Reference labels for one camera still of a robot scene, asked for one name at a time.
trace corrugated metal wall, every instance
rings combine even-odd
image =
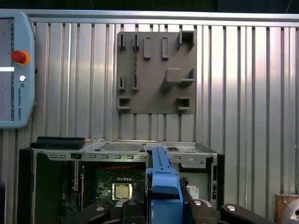
[[[9,224],[16,209],[17,149],[40,135],[199,141],[226,154],[225,202],[269,219],[275,193],[298,192],[298,23],[281,28],[277,23],[252,27],[250,22],[223,26],[223,20],[218,26],[217,21],[180,26],[173,21],[121,25],[47,20],[53,21],[33,18],[38,67],[33,118],[26,128],[4,130],[0,136]],[[196,115],[119,115],[116,34],[180,29],[197,30]]]

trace metal bolt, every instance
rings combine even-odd
[[[19,77],[19,80],[20,80],[21,82],[24,82],[24,81],[26,80],[26,76],[23,76],[23,75],[20,76],[20,77]]]
[[[235,211],[235,210],[236,210],[235,207],[232,206],[232,205],[229,205],[229,206],[227,206],[226,208],[227,208],[228,210],[230,210],[230,211]]]
[[[97,211],[103,211],[104,210],[104,208],[103,207],[101,207],[101,206],[99,206],[99,207],[97,207],[97,209],[96,209]]]
[[[193,203],[196,205],[201,205],[201,201],[194,201]]]

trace red emergency stop button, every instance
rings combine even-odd
[[[27,64],[29,62],[29,55],[27,52],[22,51],[22,50],[15,50],[12,54],[11,54],[11,59],[16,62],[16,63],[20,63],[20,64]]]

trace motherboard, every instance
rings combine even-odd
[[[64,166],[63,180],[61,221],[96,202],[143,199],[145,163],[70,161]]]

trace metal grill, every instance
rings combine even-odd
[[[144,145],[142,144],[128,144],[128,143],[112,143],[112,144],[105,144],[101,148],[101,151],[130,151],[136,152],[144,149]]]
[[[184,149],[179,149],[179,153],[185,153],[185,154],[194,154],[198,153],[198,151],[194,148],[184,148]]]

